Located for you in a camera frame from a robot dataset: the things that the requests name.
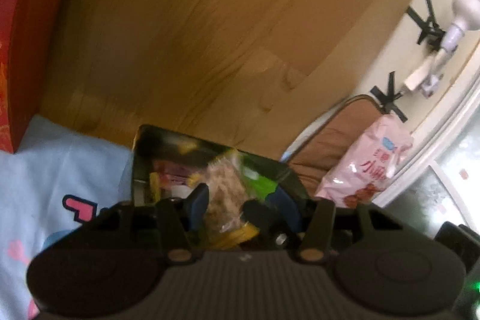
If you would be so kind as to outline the cartoon pig blue bedsheet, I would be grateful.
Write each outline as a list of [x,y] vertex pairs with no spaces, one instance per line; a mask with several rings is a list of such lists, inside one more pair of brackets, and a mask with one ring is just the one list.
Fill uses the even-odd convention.
[[33,257],[130,197],[130,149],[34,117],[14,154],[1,153],[1,317],[32,319]]

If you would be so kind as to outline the yellow lid jelly cup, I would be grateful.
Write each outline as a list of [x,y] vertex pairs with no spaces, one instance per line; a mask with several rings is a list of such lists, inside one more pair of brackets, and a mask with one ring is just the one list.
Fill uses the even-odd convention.
[[200,167],[155,159],[149,173],[151,196],[155,201],[169,197],[187,198],[202,178]]

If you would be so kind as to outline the bright green snack packet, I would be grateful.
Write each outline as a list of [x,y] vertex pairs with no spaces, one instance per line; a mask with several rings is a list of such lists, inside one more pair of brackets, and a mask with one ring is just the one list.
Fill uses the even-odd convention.
[[240,175],[250,197],[264,201],[278,186],[281,165],[267,157],[240,153]]

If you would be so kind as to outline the white power adapter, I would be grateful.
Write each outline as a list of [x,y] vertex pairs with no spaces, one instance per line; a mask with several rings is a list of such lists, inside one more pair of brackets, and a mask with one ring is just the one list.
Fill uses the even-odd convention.
[[426,20],[411,7],[407,15],[421,29],[417,43],[426,41],[431,52],[422,64],[403,81],[402,91],[414,93],[419,91],[424,97],[431,97],[438,89],[443,77],[441,71],[455,54],[459,43],[467,32],[479,30],[479,0],[453,0],[453,19],[448,28],[442,29],[437,22],[431,0],[425,0],[429,12]]

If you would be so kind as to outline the white window frame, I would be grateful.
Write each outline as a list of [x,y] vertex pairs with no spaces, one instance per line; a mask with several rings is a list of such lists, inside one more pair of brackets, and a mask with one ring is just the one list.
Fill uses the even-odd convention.
[[373,203],[384,207],[420,177],[431,161],[446,149],[479,107],[479,48],[476,47],[454,83],[413,133],[410,157]]

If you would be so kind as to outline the pink twisted snack bag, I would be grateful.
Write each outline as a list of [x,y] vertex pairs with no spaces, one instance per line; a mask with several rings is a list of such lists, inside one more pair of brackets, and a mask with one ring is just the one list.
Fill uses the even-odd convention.
[[354,209],[383,192],[413,146],[413,138],[395,114],[368,127],[320,181],[314,196]]

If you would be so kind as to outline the brown seat cushion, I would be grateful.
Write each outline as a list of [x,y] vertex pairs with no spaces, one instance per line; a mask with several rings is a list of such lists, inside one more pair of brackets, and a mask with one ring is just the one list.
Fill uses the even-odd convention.
[[308,196],[314,197],[323,177],[337,165],[361,134],[383,115],[377,102],[368,95],[353,97],[315,130],[287,158]]

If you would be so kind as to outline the red gift box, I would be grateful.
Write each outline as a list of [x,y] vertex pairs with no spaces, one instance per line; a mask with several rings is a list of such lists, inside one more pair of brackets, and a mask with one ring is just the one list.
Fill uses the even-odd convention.
[[1,150],[14,153],[38,112],[61,0],[1,0]]

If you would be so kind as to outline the clear yellow peanut bag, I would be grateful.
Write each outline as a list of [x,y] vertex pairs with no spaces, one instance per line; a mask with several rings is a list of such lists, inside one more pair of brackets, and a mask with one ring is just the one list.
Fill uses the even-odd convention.
[[208,209],[203,217],[207,249],[236,249],[259,233],[242,219],[242,205],[251,197],[240,175],[239,151],[229,149],[210,161],[203,169],[201,183],[209,188]]

